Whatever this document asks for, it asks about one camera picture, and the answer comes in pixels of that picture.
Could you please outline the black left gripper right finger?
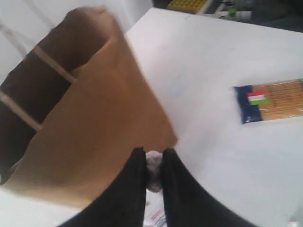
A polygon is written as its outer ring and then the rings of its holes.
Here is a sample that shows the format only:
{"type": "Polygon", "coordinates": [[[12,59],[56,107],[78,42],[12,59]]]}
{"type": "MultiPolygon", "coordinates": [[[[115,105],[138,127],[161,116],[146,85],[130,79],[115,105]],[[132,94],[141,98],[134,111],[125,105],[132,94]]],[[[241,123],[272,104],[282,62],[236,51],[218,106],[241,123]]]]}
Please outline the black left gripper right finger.
{"type": "Polygon", "coordinates": [[[167,226],[251,226],[212,197],[190,174],[173,148],[163,152],[161,181],[167,226]]]}

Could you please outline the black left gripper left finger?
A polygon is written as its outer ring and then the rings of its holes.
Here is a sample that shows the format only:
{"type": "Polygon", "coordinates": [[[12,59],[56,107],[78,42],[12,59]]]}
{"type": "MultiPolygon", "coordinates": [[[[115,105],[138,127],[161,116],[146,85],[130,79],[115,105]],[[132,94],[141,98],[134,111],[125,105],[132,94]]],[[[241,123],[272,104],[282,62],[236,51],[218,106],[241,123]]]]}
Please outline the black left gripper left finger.
{"type": "Polygon", "coordinates": [[[143,148],[135,148],[109,187],[61,227],[142,227],[147,167],[143,148]]]}

